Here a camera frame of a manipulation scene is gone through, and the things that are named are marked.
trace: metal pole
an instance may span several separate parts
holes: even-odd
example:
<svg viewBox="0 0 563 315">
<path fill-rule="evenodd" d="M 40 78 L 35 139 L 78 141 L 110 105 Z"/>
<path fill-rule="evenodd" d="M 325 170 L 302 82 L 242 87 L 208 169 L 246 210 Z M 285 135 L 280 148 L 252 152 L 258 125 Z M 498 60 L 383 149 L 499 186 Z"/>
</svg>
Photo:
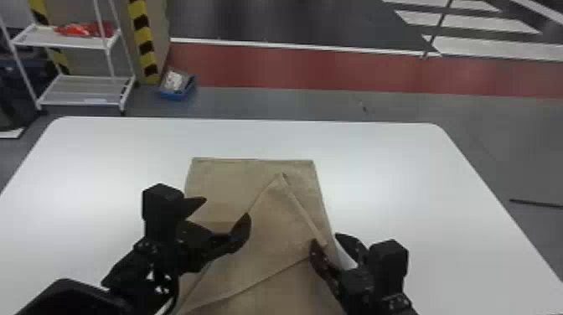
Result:
<svg viewBox="0 0 563 315">
<path fill-rule="evenodd" d="M 2 17 L 0 17 L 0 28 L 2 29 L 4 38 L 6 39 L 6 42 L 8 43 L 8 47 L 12 52 L 12 56 L 14 60 L 16 60 L 16 64 L 18 65 L 19 72 L 21 73 L 23 81 L 25 82 L 25 86 L 28 88 L 28 92 L 31 95 L 31 98 L 34 100 L 35 108 L 37 108 L 38 111 L 43 110 L 41 104 L 37 102 L 37 94 L 35 94 L 35 90 L 31 86 L 31 82 L 29 81 L 28 74 L 25 72 L 25 68 L 23 67 L 22 60 L 19 59 L 18 50 L 16 49 L 16 46 L 14 46 L 12 40 L 10 39 L 10 34 L 8 33 L 8 29 L 6 28 L 6 24 L 4 24 L 4 20 L 2 19 Z"/>
<path fill-rule="evenodd" d="M 98 0 L 92 0 L 94 3 L 94 11 L 96 11 L 96 18 L 98 19 L 98 27 L 100 28 L 101 42 L 104 45 L 104 53 L 106 54 L 107 66 L 110 69 L 111 80 L 113 84 L 116 84 L 116 72 L 113 69 L 113 63 L 111 62 L 111 51 L 107 48 L 107 38 L 106 30 L 104 29 L 104 24 L 101 19 L 100 4 Z"/>
<path fill-rule="evenodd" d="M 432 35 L 431 39 L 430 39 L 430 47 L 433 47 L 434 45 L 434 41 L 436 40 L 436 37 L 438 36 L 438 34 L 440 33 L 440 28 L 442 28 L 442 24 L 444 23 L 444 19 L 446 19 L 446 16 L 449 14 L 450 12 L 450 8 L 452 7 L 452 3 L 453 0 L 447 0 L 446 6 L 444 7 L 444 11 L 442 12 L 442 15 L 440 16 L 440 19 L 438 20 L 438 24 L 436 24 L 436 27 L 434 28 L 434 34 Z M 424 51 L 424 54 L 422 54 L 421 59 L 428 59 L 428 53 L 430 52 L 430 49 L 426 49 Z"/>
<path fill-rule="evenodd" d="M 119 18 L 117 15 L 117 10 L 116 10 L 116 5 L 114 3 L 114 0 L 110 0 L 110 8 L 111 8 L 111 13 L 113 14 L 113 19 L 114 22 L 117 25 L 119 25 Z M 131 61 L 131 55 L 129 54 L 129 49 L 127 48 L 127 45 L 125 43 L 125 37 L 123 35 L 123 32 L 121 32 L 121 43 L 123 44 L 123 49 L 125 50 L 125 55 L 127 57 L 127 63 L 129 64 L 129 70 L 131 71 L 131 76 L 133 76 L 135 74 L 135 70 L 133 69 L 133 63 Z"/>
</svg>

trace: hazard stripe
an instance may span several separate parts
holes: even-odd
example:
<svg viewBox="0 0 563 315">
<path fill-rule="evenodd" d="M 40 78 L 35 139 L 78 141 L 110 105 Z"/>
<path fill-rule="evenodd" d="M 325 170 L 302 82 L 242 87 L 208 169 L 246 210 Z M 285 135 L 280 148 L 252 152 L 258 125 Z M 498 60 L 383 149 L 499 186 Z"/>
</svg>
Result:
<svg viewBox="0 0 563 315">
<path fill-rule="evenodd" d="M 144 82 L 157 84 L 160 80 L 158 72 L 157 56 L 154 52 L 152 32 L 147 13 L 145 0 L 129 0 L 129 18 L 133 26 L 135 44 L 139 52 L 139 63 L 141 64 Z"/>
<path fill-rule="evenodd" d="M 41 25 L 49 25 L 49 19 L 47 18 L 47 8 L 45 7 L 44 0 L 28 0 L 29 8 L 34 14 L 35 21 Z M 60 72 L 64 75 L 70 74 L 69 60 L 60 49 L 49 49 L 53 62 L 55 62 L 59 68 Z"/>
</svg>

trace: beige cloth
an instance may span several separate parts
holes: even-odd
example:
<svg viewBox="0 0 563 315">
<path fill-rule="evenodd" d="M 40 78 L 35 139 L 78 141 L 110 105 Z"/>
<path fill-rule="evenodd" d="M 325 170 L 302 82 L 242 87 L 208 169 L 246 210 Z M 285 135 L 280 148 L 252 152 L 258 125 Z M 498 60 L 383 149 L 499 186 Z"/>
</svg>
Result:
<svg viewBox="0 0 563 315">
<path fill-rule="evenodd" d="M 249 214 L 250 239 L 234 255 L 210 265 L 189 293 L 185 312 L 232 297 L 304 260 L 314 238 L 327 244 L 281 174 L 260 193 Z"/>
<path fill-rule="evenodd" d="M 200 281 L 183 277 L 183 293 L 190 294 L 178 303 L 178 314 L 343 313 L 304 260 L 313 237 L 336 259 L 311 161 L 195 158 L 185 191 L 208 198 L 190 219 L 228 229 L 250 211 L 253 230 L 245 247 L 211 264 Z"/>
</svg>

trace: white shelf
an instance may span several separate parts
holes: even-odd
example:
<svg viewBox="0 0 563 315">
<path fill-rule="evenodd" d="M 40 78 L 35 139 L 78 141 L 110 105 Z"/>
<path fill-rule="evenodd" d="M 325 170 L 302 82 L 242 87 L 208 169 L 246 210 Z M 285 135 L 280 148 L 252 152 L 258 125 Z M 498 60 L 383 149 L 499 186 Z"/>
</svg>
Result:
<svg viewBox="0 0 563 315">
<path fill-rule="evenodd" d="M 42 105 L 119 106 L 122 110 L 135 76 L 59 75 L 39 98 Z"/>
<path fill-rule="evenodd" d="M 73 37 L 64 36 L 54 31 L 55 26 L 29 25 L 22 33 L 12 39 L 16 46 L 76 48 L 76 49 L 111 49 L 121 36 L 117 28 L 112 37 L 102 39 L 99 37 Z"/>
</svg>

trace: metal shelving unit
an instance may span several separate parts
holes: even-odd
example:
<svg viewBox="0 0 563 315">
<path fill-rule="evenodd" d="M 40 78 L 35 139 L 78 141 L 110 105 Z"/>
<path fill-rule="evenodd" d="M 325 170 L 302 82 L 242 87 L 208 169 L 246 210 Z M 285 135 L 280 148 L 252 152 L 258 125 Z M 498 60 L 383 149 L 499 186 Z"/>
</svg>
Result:
<svg viewBox="0 0 563 315">
<path fill-rule="evenodd" d="M 119 25 L 119 19 L 117 17 L 114 0 L 108 0 L 108 2 L 110 4 L 114 24 L 117 27 Z M 64 36 L 56 33 L 54 27 L 32 23 L 9 42 L 10 49 L 13 52 L 13 56 L 16 59 L 16 63 L 28 87 L 29 94 L 34 99 L 38 111 L 43 110 L 43 105 L 118 106 L 121 113 L 125 113 L 127 97 L 131 93 L 136 79 L 132 68 L 131 56 L 129 55 L 129 50 L 127 50 L 127 45 L 121 36 L 121 30 L 119 28 L 115 29 L 113 36 L 110 38 L 106 37 L 106 31 L 102 25 L 99 2 L 98 0 L 92 0 L 92 3 L 96 12 L 101 37 L 84 38 Z M 3 23 L 0 23 L 0 27 L 4 34 L 8 34 Z M 129 70 L 131 71 L 131 76 L 128 77 L 116 76 L 113 63 L 111 62 L 111 49 L 119 39 L 123 44 L 127 55 Z M 98 49 L 103 51 L 106 55 L 110 76 L 64 75 L 60 67 L 55 63 L 59 75 L 53 80 L 45 92 L 40 97 L 37 97 L 33 87 L 29 83 L 29 78 L 25 73 L 21 60 L 18 57 L 16 46 L 57 49 Z"/>
</svg>

